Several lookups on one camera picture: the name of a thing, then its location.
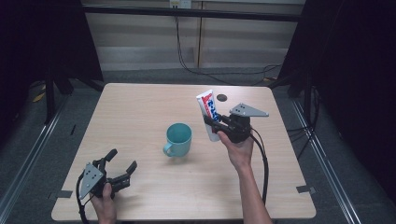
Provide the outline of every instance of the wooden table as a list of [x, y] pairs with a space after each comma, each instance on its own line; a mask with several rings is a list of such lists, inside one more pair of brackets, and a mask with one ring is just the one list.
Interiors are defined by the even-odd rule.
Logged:
[[[125, 174], [133, 160], [137, 169], [131, 187], [116, 194], [119, 220], [197, 220], [242, 218], [238, 176], [221, 142], [209, 141], [196, 96], [213, 90], [225, 94], [216, 100], [218, 113], [229, 116], [239, 103], [269, 112], [268, 118], [252, 118], [261, 134], [269, 161], [267, 209], [272, 218], [311, 218], [316, 214], [309, 193], [296, 187], [305, 181], [270, 89], [204, 85], [107, 84], [92, 115], [63, 190], [53, 208], [55, 220], [79, 220], [75, 188], [85, 164], [118, 154], [106, 165], [107, 177]], [[165, 132], [174, 122], [192, 128], [191, 150], [185, 158], [163, 154]], [[252, 167], [262, 191], [262, 155], [253, 150]], [[97, 219], [91, 203], [90, 220]]]

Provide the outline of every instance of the black tape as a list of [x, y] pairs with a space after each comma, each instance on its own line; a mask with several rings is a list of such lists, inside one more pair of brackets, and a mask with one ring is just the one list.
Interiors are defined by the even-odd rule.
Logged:
[[58, 198], [70, 198], [72, 196], [72, 190], [60, 190], [56, 193], [50, 192], [47, 199], [57, 200]]
[[308, 187], [307, 185], [305, 185], [305, 186], [300, 186], [300, 187], [296, 187], [296, 188], [297, 188], [297, 191], [298, 191], [299, 193], [306, 193], [306, 192], [309, 192], [309, 194], [314, 194], [314, 193], [317, 192], [313, 187]]

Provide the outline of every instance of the power outlet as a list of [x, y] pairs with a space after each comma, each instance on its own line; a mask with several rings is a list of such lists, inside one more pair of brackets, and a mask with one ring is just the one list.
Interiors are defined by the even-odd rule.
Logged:
[[170, 8], [180, 8], [180, 0], [169, 0]]
[[191, 9], [191, 0], [169, 0], [170, 8]]

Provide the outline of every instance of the toothpaste tube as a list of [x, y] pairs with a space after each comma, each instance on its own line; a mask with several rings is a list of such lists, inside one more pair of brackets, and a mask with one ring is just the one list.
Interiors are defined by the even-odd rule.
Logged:
[[[213, 98], [213, 91], [206, 91], [197, 95], [198, 104], [201, 107], [202, 115], [208, 115], [215, 121], [219, 121], [218, 114], [215, 107], [215, 100]], [[219, 136], [214, 132], [210, 125], [205, 124], [207, 134], [212, 142], [219, 141]]]

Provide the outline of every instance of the wire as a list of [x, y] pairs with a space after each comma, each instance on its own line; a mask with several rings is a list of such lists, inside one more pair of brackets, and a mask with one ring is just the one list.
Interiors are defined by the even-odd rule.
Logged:
[[303, 155], [306, 147], [308, 146], [309, 141], [311, 141], [312, 136], [314, 135], [314, 131], [316, 129], [317, 126], [317, 122], [318, 122], [318, 115], [319, 115], [319, 108], [320, 108], [320, 97], [318, 96], [318, 90], [315, 86], [313, 86], [314, 89], [314, 107], [315, 107], [315, 117], [314, 117], [314, 121], [312, 122], [312, 126], [311, 127], [307, 127], [306, 129], [308, 130], [308, 140], [305, 142], [303, 148], [301, 149], [300, 153], [297, 156], [297, 161], [300, 159], [300, 157]]
[[[254, 132], [256, 132], [256, 134], [259, 135], [261, 141], [262, 141], [262, 137], [260, 136], [260, 134], [252, 129]], [[268, 190], [268, 176], [269, 176], [269, 168], [268, 168], [268, 160], [267, 160], [267, 156], [265, 155], [265, 150], [264, 150], [264, 144], [260, 144], [259, 140], [257, 140], [256, 137], [253, 136], [253, 134], [249, 134], [250, 137], [253, 139], [253, 141], [257, 144], [257, 146], [260, 149], [260, 152], [262, 153], [262, 161], [264, 164], [264, 184], [262, 186], [262, 202], [265, 204], [266, 199], [267, 199], [267, 190]]]
[[79, 212], [79, 216], [81, 217], [81, 221], [84, 224], [90, 223], [90, 221], [88, 221], [87, 217], [85, 216], [85, 204], [81, 203], [81, 200], [79, 198], [79, 184], [82, 180], [82, 178], [84, 177], [84, 171], [82, 171], [82, 174], [78, 177], [78, 181], [76, 184], [76, 198], [77, 198], [77, 203], [78, 203], [78, 212]]
[[307, 126], [305, 126], [305, 127], [303, 127], [303, 128], [297, 128], [297, 129], [287, 129], [286, 130], [286, 132], [288, 132], [288, 133], [292, 133], [292, 132], [297, 132], [297, 131], [302, 131], [302, 130], [305, 130], [305, 129], [307, 129], [308, 127]]
[[177, 54], [178, 54], [178, 60], [179, 60], [179, 62], [181, 64], [181, 66], [185, 70], [187, 70], [187, 71], [189, 71], [189, 72], [191, 72], [191, 73], [193, 73], [195, 75], [207, 76], [207, 77], [211, 77], [211, 78], [215, 79], [216, 81], [219, 81], [219, 82], [231, 85], [231, 86], [239, 86], [238, 84], [227, 82], [227, 81], [221, 80], [221, 79], [219, 79], [217, 77], [213, 77], [213, 76], [215, 76], [215, 75], [258, 75], [258, 74], [263, 74], [263, 78], [260, 81], [257, 81], [255, 83], [249, 85], [249, 86], [256, 86], [256, 85], [258, 85], [258, 84], [260, 84], [260, 83], [262, 83], [264, 81], [266, 72], [269, 72], [269, 71], [271, 71], [271, 70], [273, 70], [273, 69], [275, 69], [275, 68], [277, 68], [277, 67], [279, 67], [281, 65], [281, 64], [270, 64], [270, 65], [265, 66], [262, 69], [262, 71], [260, 71], [260, 72], [252, 72], [252, 73], [203, 73], [203, 72], [192, 71], [184, 63], [183, 55], [181, 53], [180, 35], [179, 35], [179, 29], [178, 29], [178, 17], [177, 16], [175, 16], [175, 22], [176, 22], [176, 28], [177, 28]]
[[290, 140], [290, 141], [293, 143], [293, 142], [295, 142], [295, 141], [301, 139], [301, 138], [304, 137], [304, 136], [306, 136], [306, 132], [304, 132], [304, 133], [301, 134], [300, 136], [298, 136], [298, 137], [296, 137], [296, 138], [294, 138], [293, 140]]
[[289, 138], [292, 138], [292, 137], [294, 137], [294, 136], [296, 136], [296, 135], [299, 135], [299, 134], [301, 134], [303, 131], [304, 131], [304, 129], [301, 129], [299, 132], [289, 135]]
[[94, 196], [94, 195], [92, 195], [92, 196], [90, 197], [90, 199], [89, 199], [87, 202], [84, 203], [84, 206], [87, 205], [87, 203], [93, 198], [93, 196]]

